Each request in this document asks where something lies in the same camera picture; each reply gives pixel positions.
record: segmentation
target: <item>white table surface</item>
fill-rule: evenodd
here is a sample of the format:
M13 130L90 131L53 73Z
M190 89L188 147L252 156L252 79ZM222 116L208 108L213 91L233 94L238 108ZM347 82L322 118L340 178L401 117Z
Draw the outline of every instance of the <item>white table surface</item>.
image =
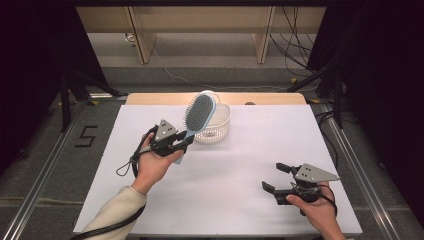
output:
M233 105L228 136L214 145L194 142L181 165L173 164L149 192L146 209L131 231L140 236L270 237L317 231L294 206L277 205L262 189L291 189L293 176L275 168L309 163L337 174L308 105ZM137 148L141 136L161 119L185 130L186 106L124 105L116 119L96 176L80 213L81 232L100 207L134 180L115 171ZM331 182L345 234L362 233L340 181Z

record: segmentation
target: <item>human arm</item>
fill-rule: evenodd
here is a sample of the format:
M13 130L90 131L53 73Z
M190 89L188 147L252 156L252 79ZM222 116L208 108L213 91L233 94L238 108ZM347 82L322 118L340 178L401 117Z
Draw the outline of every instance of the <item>human arm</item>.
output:
M321 194L334 200L334 195L329 189L328 182L322 182ZM324 198L319 198L313 203L306 203L300 197L288 195L287 201L300 208L308 218L311 225L316 228L325 240L344 240L345 237L337 223L333 205Z
M152 137L153 134L149 135L142 147L148 146ZM164 177L169 166L182 154L182 150L166 157L161 157L153 152L143 153L139 158L138 175L132 185L122 188L116 196L107 201L96 217L83 229L83 232L111 226L136 213L146 204L146 195L152 186ZM125 239L135 222L88 239Z

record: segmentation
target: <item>white basket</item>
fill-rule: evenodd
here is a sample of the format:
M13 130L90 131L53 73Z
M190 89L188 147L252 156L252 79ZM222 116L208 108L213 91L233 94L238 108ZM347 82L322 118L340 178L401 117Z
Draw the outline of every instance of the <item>white basket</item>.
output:
M219 103L216 104L215 112L212 115L208 126L202 132L197 133L194 136L194 140L205 144L212 144L221 141L228 135L231 118L230 106L220 102L221 99L219 99Z

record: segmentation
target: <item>hairbrush head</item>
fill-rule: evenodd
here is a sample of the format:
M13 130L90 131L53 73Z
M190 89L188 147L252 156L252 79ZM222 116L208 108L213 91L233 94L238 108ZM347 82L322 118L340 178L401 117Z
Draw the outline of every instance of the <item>hairbrush head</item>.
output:
M186 111L186 138L203 131L215 112L215 99L207 93L198 94Z

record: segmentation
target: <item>white sleeve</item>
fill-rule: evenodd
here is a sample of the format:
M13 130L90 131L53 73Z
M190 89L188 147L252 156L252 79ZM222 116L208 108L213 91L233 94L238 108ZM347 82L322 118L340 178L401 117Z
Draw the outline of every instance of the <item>white sleeve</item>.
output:
M146 195L137 192L134 188L123 187L116 196L103 205L96 217L83 229L83 232L107 227L127 219L146 204L146 199ZM125 239L135 222L88 239Z

